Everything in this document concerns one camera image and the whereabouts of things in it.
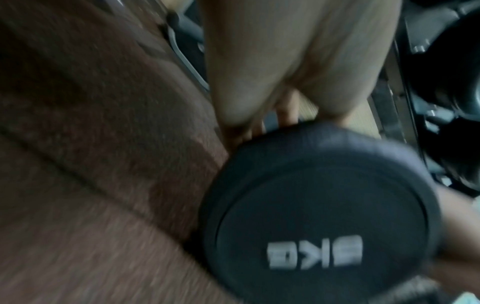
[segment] brown fabric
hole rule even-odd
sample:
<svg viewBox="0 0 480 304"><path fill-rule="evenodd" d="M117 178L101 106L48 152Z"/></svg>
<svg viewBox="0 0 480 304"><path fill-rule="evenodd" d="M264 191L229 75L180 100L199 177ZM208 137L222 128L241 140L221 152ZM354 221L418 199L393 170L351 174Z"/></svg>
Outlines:
<svg viewBox="0 0 480 304"><path fill-rule="evenodd" d="M234 302L181 247L227 155L165 41L73 0L0 39L2 302Z"/></svg>

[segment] weight label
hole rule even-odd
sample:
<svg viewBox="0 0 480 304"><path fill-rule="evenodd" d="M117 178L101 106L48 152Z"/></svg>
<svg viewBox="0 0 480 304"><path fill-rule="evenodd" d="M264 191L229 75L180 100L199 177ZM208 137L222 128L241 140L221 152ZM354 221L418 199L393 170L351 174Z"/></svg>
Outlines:
<svg viewBox="0 0 480 304"><path fill-rule="evenodd" d="M307 240L298 242L271 242L266 248L270 269L308 270L321 262L322 268L360 265L362 263L364 242L359 235L341 236L330 241L324 238L321 247Z"/></svg>

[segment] skin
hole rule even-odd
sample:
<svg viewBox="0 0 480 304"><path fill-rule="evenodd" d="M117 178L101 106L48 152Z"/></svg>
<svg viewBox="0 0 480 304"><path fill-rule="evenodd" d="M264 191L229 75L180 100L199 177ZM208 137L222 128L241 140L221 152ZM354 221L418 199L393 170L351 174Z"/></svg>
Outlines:
<svg viewBox="0 0 480 304"><path fill-rule="evenodd" d="M397 27L401 0L200 0L210 93L225 146L298 121L300 91L318 120L344 125L371 94ZM480 294L480 218L471 199L438 189L445 256L429 267L451 291Z"/></svg>

